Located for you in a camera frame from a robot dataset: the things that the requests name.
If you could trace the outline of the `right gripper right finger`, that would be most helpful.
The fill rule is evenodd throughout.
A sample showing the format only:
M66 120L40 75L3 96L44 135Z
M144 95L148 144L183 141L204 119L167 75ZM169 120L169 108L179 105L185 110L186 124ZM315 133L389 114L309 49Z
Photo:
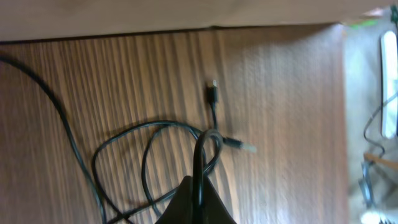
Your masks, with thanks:
M206 224L236 224L209 178L203 179L203 209Z

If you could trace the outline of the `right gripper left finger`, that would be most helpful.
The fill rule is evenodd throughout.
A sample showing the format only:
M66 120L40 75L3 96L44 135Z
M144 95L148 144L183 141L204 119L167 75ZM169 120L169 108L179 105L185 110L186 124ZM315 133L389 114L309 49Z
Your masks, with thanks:
M156 224L191 224L193 213L192 188L192 177L185 176Z

